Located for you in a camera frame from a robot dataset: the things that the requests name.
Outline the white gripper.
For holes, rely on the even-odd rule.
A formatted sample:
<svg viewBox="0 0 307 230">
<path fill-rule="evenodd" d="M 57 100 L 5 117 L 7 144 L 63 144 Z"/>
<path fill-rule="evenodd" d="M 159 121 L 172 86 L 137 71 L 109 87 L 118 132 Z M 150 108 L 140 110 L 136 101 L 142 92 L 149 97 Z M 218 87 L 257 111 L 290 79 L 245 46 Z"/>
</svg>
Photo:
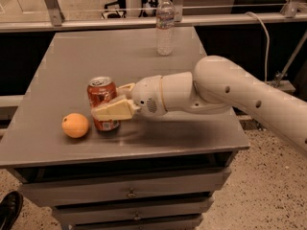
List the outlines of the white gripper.
<svg viewBox="0 0 307 230">
<path fill-rule="evenodd" d="M 129 120 L 137 110 L 143 116 L 153 117 L 173 111 L 218 114 L 230 108 L 226 103 L 203 99 L 190 72 L 147 77 L 137 84 L 121 85 L 117 95 L 126 98 L 92 108 L 92 116 L 98 121 Z"/>
</svg>

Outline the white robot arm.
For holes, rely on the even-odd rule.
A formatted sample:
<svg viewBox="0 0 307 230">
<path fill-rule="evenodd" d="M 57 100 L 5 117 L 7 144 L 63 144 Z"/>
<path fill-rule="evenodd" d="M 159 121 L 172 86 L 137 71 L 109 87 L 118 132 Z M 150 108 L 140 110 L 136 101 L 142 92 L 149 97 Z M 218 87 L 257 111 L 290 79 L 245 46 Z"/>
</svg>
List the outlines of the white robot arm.
<svg viewBox="0 0 307 230">
<path fill-rule="evenodd" d="M 215 114 L 233 106 L 307 152 L 307 103 L 274 88 L 225 57 L 198 61 L 192 72 L 153 76 L 117 88 L 118 96 L 91 110 L 99 121 L 129 120 L 135 114 L 172 111 Z"/>
</svg>

